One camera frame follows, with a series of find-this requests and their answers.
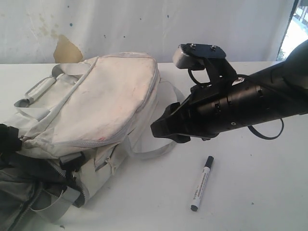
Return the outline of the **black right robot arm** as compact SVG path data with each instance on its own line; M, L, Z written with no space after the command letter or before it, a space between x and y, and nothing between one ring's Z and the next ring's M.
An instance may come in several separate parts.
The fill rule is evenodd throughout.
M205 70L208 82L194 80L183 102L169 105L151 124L156 138L186 143L204 141L220 133L247 127L262 138L256 124L308 112L308 44L302 42L285 61L250 75L238 74L215 45L186 43L178 46L173 62L193 71Z

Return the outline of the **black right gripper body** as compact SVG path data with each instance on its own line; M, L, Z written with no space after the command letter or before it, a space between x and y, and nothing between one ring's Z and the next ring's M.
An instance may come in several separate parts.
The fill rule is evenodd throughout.
M231 84L198 84L190 89L190 94L171 113L167 124L171 134L210 140L221 132L223 106L221 98L227 96Z

